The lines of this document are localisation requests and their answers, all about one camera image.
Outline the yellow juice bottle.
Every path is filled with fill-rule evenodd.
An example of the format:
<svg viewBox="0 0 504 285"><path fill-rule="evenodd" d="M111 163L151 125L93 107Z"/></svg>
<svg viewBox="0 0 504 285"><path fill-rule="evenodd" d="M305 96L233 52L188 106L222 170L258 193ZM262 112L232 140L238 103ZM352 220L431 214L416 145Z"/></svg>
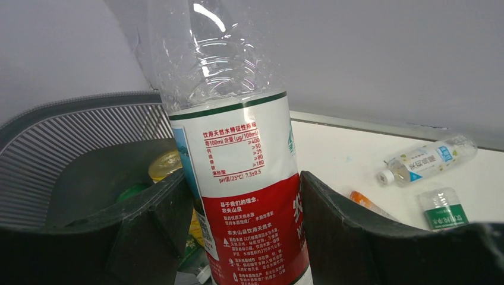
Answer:
<svg viewBox="0 0 504 285"><path fill-rule="evenodd" d="M178 169L182 168L181 158L178 151L173 150L160 155L149 166L148 174L153 183L158 183ZM189 234L195 238L196 242L204 248L203 232L200 227L198 215L193 209Z"/></svg>

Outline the clear bottle red label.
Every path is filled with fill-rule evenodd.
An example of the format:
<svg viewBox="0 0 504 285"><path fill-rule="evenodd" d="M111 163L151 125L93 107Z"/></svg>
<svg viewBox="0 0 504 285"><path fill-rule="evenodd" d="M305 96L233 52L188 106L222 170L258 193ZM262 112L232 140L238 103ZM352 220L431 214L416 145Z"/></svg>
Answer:
<svg viewBox="0 0 504 285"><path fill-rule="evenodd" d="M150 1L157 84L214 284L312 284L285 79L249 1Z"/></svg>

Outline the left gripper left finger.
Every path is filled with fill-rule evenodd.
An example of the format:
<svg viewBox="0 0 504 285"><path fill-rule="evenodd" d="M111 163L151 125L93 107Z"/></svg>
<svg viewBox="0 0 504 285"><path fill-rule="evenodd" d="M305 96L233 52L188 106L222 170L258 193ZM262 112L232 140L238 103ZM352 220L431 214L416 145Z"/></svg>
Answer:
<svg viewBox="0 0 504 285"><path fill-rule="evenodd" d="M2 284L174 284L193 200L177 170L62 228L1 229Z"/></svg>

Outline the green tinted bottle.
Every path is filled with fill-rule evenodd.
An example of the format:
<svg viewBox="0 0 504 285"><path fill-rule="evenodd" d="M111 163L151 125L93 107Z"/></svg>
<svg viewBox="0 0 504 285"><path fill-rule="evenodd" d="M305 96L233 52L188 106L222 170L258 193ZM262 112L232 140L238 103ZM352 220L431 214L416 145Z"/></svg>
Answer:
<svg viewBox="0 0 504 285"><path fill-rule="evenodd" d="M122 191L116 198L115 202L119 203L121 201L127 200L143 190L147 189L149 185L138 183L130 186L126 190ZM206 283L210 282L210 267L206 257L203 257L204 249L200 242L197 241L192 235L188 235L184 257L180 259L179 272L194 274L196 278L203 277L203 271L207 271L204 281Z"/></svg>

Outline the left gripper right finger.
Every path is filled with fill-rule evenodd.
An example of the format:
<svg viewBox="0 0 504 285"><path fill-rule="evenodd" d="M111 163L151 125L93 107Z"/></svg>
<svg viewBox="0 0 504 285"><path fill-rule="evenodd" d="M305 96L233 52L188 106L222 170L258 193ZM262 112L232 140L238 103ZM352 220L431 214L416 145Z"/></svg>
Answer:
<svg viewBox="0 0 504 285"><path fill-rule="evenodd" d="M314 284L502 284L503 224L429 232L395 222L301 177Z"/></svg>

